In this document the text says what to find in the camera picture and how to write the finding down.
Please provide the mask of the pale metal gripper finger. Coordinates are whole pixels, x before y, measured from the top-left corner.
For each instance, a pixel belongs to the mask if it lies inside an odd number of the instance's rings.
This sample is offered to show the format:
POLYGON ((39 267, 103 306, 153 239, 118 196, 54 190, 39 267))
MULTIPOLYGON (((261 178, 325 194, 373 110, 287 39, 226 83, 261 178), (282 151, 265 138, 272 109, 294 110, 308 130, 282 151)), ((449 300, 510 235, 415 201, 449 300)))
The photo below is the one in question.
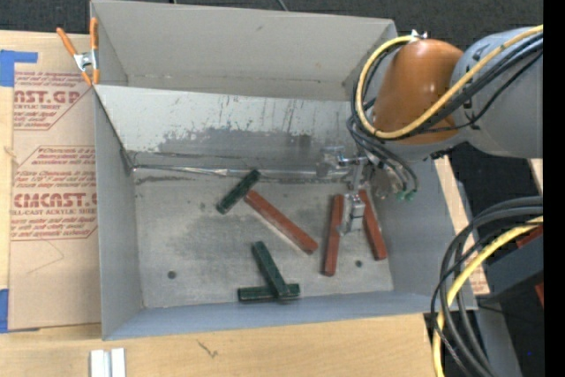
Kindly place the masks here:
POLYGON ((351 196, 351 230, 360 230, 363 226, 365 203, 359 192, 351 196))
POLYGON ((348 235, 351 232, 351 222, 351 202, 349 200, 345 200, 343 202, 342 221, 337 228, 340 236, 348 235))

